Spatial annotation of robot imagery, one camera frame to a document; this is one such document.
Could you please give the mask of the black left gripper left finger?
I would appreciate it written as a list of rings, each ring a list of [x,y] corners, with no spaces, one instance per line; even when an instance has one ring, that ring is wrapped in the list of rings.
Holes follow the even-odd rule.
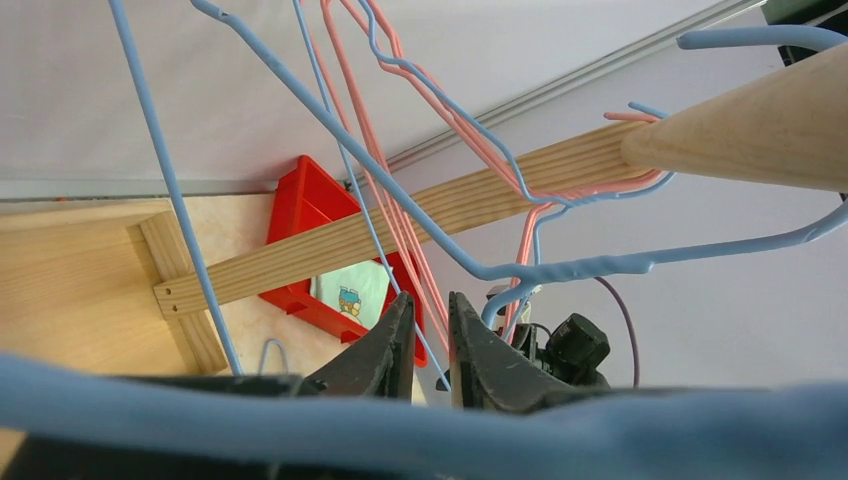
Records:
[[[414,379],[415,327],[414,299],[402,292],[366,335],[305,377],[298,394],[409,401]]]

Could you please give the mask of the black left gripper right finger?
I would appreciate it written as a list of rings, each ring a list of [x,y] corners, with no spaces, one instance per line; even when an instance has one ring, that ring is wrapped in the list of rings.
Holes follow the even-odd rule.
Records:
[[[607,395],[610,386],[573,386],[544,372],[481,320],[461,292],[451,292],[451,405],[457,409],[530,414]]]

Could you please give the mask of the pink wire hanger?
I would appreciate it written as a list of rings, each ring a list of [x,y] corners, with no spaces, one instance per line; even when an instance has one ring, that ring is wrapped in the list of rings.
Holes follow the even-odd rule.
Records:
[[[534,256],[536,264],[541,262],[541,247],[538,240],[538,234],[542,224],[565,215],[573,208],[591,204],[588,203],[569,207],[557,203],[531,203],[533,204],[533,207],[526,216],[524,231],[516,257],[516,263],[522,266],[527,266],[529,264],[530,255]]]
[[[334,53],[338,65],[341,69],[347,92],[352,102],[355,118],[357,120],[360,133],[365,142],[365,148],[375,161],[388,171],[388,163],[385,159],[382,148],[377,141],[376,133],[373,129],[370,117],[362,99],[361,92],[355,81],[352,68],[344,52],[342,41],[335,28],[334,21],[331,15],[331,7],[328,1],[320,3],[321,13],[323,16],[325,28],[332,43]],[[326,78],[327,69],[320,55],[320,50],[313,45],[311,34],[306,35],[307,50],[310,52],[310,61],[313,67],[317,69],[316,81],[319,84],[319,91],[322,99],[326,102],[327,108],[332,110],[338,117],[341,124],[347,132],[351,132],[351,123],[348,121],[347,112],[341,105],[340,96],[331,80]],[[412,221],[405,211],[392,199],[392,197],[381,187],[379,187],[373,177],[366,172],[364,174],[371,193],[376,200],[376,204],[380,213],[387,225],[388,231],[392,240],[398,248],[401,260],[407,267],[410,276],[412,277],[413,287],[416,293],[420,295],[423,303],[423,309],[427,314],[428,319],[432,322],[432,329],[438,335],[438,338],[444,348],[449,346],[448,336],[448,311],[443,300],[439,295],[439,290],[435,277],[430,269],[426,255],[423,252],[421,243],[417,238],[415,228]]]
[[[595,201],[635,198],[652,193],[673,178],[672,172],[651,169],[634,179],[618,180],[588,187],[535,191],[528,187],[517,159],[486,127],[449,98],[440,85],[403,55],[400,40],[373,1],[342,3],[366,33],[372,53],[384,71],[409,82],[459,137],[483,160],[488,169],[514,192],[533,203],[557,203],[574,207]]]

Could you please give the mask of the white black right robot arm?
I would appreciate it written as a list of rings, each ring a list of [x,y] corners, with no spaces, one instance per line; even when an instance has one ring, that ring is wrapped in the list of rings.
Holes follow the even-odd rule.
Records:
[[[484,344],[478,368],[484,385],[526,393],[610,387],[599,371],[611,352],[606,333],[579,313],[568,315],[555,328],[532,322],[530,313],[527,298],[497,311],[493,327],[499,338]]]

